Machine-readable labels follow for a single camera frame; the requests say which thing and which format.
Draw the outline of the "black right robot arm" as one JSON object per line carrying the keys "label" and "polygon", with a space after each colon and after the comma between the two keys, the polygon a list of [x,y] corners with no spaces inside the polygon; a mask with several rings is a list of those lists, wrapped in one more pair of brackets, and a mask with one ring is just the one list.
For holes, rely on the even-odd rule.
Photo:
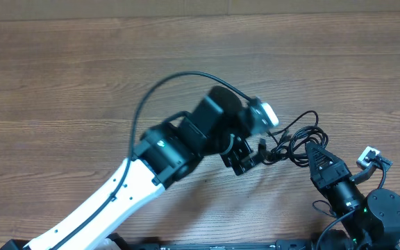
{"label": "black right robot arm", "polygon": [[315,143],[306,145],[310,179],[331,207],[331,222],[313,249],[399,249],[400,195],[384,188],[392,162],[366,147],[353,175],[345,162]]}

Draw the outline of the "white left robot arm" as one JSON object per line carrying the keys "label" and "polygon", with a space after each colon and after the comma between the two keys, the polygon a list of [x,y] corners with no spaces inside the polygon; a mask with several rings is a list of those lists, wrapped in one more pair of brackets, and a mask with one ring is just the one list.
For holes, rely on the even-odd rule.
{"label": "white left robot arm", "polygon": [[180,111],[145,131],[114,174],[59,224],[32,240],[11,239],[3,248],[116,249],[109,235],[205,156],[219,155],[240,175],[255,166],[246,139],[277,125],[268,103],[255,97],[243,106],[233,92],[215,86],[193,112]]}

